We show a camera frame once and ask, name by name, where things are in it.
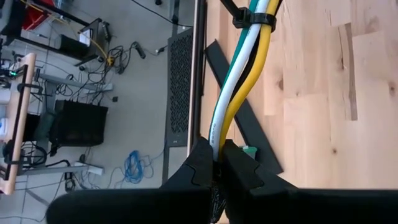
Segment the black metal bracket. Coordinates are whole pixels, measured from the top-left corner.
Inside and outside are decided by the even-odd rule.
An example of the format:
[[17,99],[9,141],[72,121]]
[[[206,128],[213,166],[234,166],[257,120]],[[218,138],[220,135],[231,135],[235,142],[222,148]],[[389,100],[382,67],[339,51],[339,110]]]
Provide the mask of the black metal bracket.
[[28,88],[36,88],[39,90],[38,94],[41,94],[43,92],[43,87],[35,84],[28,84],[28,83],[20,83],[17,86],[17,90],[20,93],[23,88],[28,87]]

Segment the wooden desk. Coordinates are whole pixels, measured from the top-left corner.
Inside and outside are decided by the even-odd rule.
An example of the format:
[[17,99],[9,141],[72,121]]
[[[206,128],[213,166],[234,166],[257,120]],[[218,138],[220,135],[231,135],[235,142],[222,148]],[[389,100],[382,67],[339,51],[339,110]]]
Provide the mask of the wooden desk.
[[[35,69],[35,61],[36,54],[28,54],[26,55],[21,62],[16,65],[16,68],[22,67],[23,65],[27,65],[27,75],[24,83],[31,84],[34,76]],[[17,79],[18,82],[23,82],[23,77],[19,77]],[[18,91],[13,91],[11,93],[11,99],[9,104],[7,105],[7,135],[5,138],[5,142],[13,139],[15,141],[14,152],[12,154],[13,161],[19,161],[19,157],[21,154],[21,146],[22,146],[22,138],[24,137],[25,131],[25,122],[27,116],[27,108],[29,105],[30,98],[30,88],[25,87],[22,91],[22,101],[20,100],[21,94]],[[19,117],[17,119],[18,108],[20,108]],[[15,183],[18,171],[18,165],[8,165],[8,167],[2,167],[2,169],[9,168],[9,177],[8,180],[4,180],[0,178],[0,190],[3,191],[6,195],[10,195],[15,190]]]
[[[248,0],[235,0],[248,6]],[[393,0],[285,0],[248,100],[298,187],[398,188],[398,6]],[[229,61],[240,30],[208,1],[207,44]],[[201,135],[220,89],[206,67]],[[244,144],[235,124],[228,137]]]

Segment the black speaker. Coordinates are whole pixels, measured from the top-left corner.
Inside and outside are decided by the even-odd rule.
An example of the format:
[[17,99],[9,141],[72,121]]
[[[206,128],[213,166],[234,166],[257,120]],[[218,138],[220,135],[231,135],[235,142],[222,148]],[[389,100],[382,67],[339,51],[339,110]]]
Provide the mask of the black speaker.
[[78,58],[86,56],[89,50],[87,45],[63,34],[55,39],[55,48]]
[[55,113],[49,136],[52,144],[90,147],[104,141],[107,107],[57,100]]

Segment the red object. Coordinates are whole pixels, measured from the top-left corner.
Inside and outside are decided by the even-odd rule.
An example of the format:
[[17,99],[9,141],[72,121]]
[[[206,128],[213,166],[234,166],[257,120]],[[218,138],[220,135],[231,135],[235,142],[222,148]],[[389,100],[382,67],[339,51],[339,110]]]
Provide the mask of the red object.
[[[41,0],[42,2],[46,2],[47,4],[54,5],[53,0]],[[44,22],[49,16],[45,15],[44,12],[40,12],[33,7],[28,7],[26,9],[25,21],[22,25],[24,30],[34,30],[36,29],[41,23]]]

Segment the yellow cable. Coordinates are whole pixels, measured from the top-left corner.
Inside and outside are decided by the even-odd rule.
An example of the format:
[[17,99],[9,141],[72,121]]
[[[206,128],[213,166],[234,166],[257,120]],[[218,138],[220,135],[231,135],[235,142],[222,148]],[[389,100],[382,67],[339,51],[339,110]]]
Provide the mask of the yellow cable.
[[[29,3],[29,2],[27,2],[27,1],[25,1],[25,0],[21,0],[21,2],[23,2],[24,4],[28,5],[29,7],[33,8],[33,9],[36,9],[36,10],[39,11],[39,12],[44,12],[43,9],[41,9],[41,8],[39,8],[39,7],[33,5],[33,4],[31,4],[31,3]],[[53,16],[53,15],[50,14],[50,13],[48,13],[48,15],[49,15],[50,17],[54,18],[56,21],[59,21],[59,22],[61,22],[62,24],[65,24],[65,25],[67,25],[67,26],[70,26],[70,28],[71,28],[73,31],[75,31],[74,28],[73,28],[69,23],[67,23],[67,22],[65,22],[65,21],[63,21],[63,20],[61,20],[61,19],[59,19],[59,18]],[[107,61],[109,64],[111,64],[111,60],[112,60],[112,59],[111,59],[111,58],[108,58],[108,55],[106,54],[105,50],[104,50],[95,40],[93,40],[92,38],[88,37],[87,35],[85,35],[85,34],[79,32],[79,31],[75,31],[75,32],[76,32],[77,34],[82,34],[82,35],[84,35],[87,39],[89,39],[89,40],[99,49],[99,51],[101,51],[101,53],[104,55],[104,59],[106,59],[106,61]]]
[[[270,0],[266,13],[275,15],[278,3],[279,0]],[[257,80],[260,77],[262,69],[264,68],[269,48],[269,42],[271,39],[271,29],[272,27],[269,25],[264,24],[261,26],[259,50],[257,51],[256,59],[254,61],[252,70],[250,71],[248,77],[236,93],[235,97],[232,99],[231,103],[228,105],[228,109],[224,117],[223,127],[221,130],[220,155],[222,148],[225,144],[226,134],[228,132],[229,126],[232,123],[232,119],[234,118],[236,112],[238,112],[238,109],[241,107],[244,99],[248,96],[254,84],[256,84]]]

